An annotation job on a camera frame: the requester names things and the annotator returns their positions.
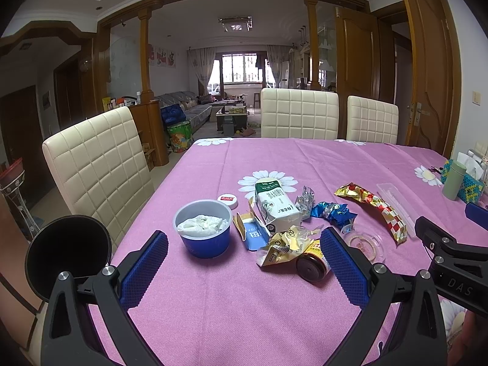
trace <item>screw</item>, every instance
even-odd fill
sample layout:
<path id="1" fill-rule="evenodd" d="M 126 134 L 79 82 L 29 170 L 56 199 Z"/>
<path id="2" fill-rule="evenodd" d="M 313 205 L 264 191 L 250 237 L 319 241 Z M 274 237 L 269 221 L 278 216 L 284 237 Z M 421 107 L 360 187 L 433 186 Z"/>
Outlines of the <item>screw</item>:
<path id="1" fill-rule="evenodd" d="M 114 273 L 114 271 L 115 271 L 115 267 L 113 265 L 108 265 L 108 266 L 103 268 L 102 274 L 109 276 L 109 275 L 112 275 Z"/>
<path id="2" fill-rule="evenodd" d="M 384 274 L 386 272 L 386 266 L 381 263 L 375 264 L 373 268 L 378 274 Z"/>
<path id="3" fill-rule="evenodd" d="M 63 271 L 63 272 L 59 273 L 59 275 L 58 275 L 58 279 L 59 279 L 60 281 L 64 281 L 64 280 L 66 280 L 68 277 L 69 277 L 69 272 L 68 272 L 68 271 Z"/>
<path id="4" fill-rule="evenodd" d="M 424 279 L 430 278 L 430 272 L 427 270 L 420 270 L 420 276 Z"/>

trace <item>yellow plastic wrapper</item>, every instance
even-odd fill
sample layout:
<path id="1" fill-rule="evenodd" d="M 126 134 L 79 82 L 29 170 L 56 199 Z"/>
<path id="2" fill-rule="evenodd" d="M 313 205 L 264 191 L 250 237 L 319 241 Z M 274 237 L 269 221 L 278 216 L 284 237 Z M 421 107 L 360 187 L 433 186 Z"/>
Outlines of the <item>yellow plastic wrapper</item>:
<path id="1" fill-rule="evenodd" d="M 334 195 L 350 197 L 362 203 L 369 203 L 377 208 L 388 224 L 395 243 L 399 245 L 407 240 L 407 226 L 395 210 L 380 197 L 370 193 L 355 183 L 349 183 L 339 188 Z"/>
<path id="2" fill-rule="evenodd" d="M 291 226 L 289 230 L 276 233 L 268 245 L 258 249 L 256 263 L 260 267 L 286 263 L 300 256 L 313 242 L 314 234 L 319 234 L 321 227 L 310 231 L 304 227 Z"/>

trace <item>blue bowl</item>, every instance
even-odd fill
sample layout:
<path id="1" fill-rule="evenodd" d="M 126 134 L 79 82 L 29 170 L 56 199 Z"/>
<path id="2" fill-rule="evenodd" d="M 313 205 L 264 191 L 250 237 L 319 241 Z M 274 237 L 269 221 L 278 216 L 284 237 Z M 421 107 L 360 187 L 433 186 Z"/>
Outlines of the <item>blue bowl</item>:
<path id="1" fill-rule="evenodd" d="M 227 225 L 223 230 L 214 235 L 207 237 L 192 237 L 178 233 L 181 240 L 190 254 L 200 259 L 211 259 L 224 253 L 230 242 L 230 223 L 232 221 L 232 212 L 230 208 L 216 199 L 201 199 L 186 204 L 176 212 L 173 218 L 173 228 L 183 223 L 188 218 L 194 218 L 198 215 L 220 217 L 227 220 Z"/>

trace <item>gold and red wrapper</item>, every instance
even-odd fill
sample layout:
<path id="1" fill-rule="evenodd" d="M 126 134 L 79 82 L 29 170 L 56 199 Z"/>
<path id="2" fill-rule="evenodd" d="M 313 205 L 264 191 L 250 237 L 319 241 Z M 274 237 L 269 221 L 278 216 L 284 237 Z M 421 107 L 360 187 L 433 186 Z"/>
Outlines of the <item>gold and red wrapper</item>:
<path id="1" fill-rule="evenodd" d="M 349 183 L 342 186 L 334 193 L 334 195 L 343 197 L 348 196 L 359 202 L 369 203 L 374 206 L 381 212 L 383 218 L 386 220 L 396 244 L 399 245 L 407 240 L 407 226 L 405 226 L 405 223 L 395 210 L 380 197 L 370 193 L 355 183 Z"/>

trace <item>dining table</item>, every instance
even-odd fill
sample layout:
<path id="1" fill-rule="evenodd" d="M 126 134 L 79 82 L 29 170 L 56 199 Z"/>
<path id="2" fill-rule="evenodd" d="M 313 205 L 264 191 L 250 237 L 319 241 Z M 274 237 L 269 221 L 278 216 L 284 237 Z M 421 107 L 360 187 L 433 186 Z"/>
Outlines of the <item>dining table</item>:
<path id="1" fill-rule="evenodd" d="M 334 192 L 353 182 L 377 194 L 378 184 L 391 183 L 416 212 L 412 218 L 427 217 L 459 243 L 488 246 L 485 229 L 465 217 L 465 203 L 444 197 L 440 175 L 429 174 L 445 162 L 430 149 L 383 143 L 199 140 L 156 189 L 113 256 L 111 263 L 117 265 L 155 230 L 167 234 L 167 257 L 140 304 L 128 314 L 165 366 L 322 366 L 361 311 L 349 303 L 334 274 L 309 283 L 298 276 L 293 260 L 260 268 L 256 252 L 246 250 L 233 224 L 223 254 L 195 258 L 173 228 L 175 213 L 191 201 L 229 193 L 239 202 L 233 213 L 246 213 L 261 178 L 276 178 L 293 202 L 307 186 L 316 202 L 346 203 L 357 214 L 354 223 L 381 238 L 384 264 L 392 272 L 415 275 L 431 262 L 420 239 L 408 236 L 397 245 L 376 208 Z M 330 226 L 323 218 L 302 222 L 309 229 L 321 225 Z M 393 304 L 366 362 L 379 356 L 380 342 L 386 342 L 397 311 Z M 123 364 L 96 307 L 92 317 L 107 355 Z"/>

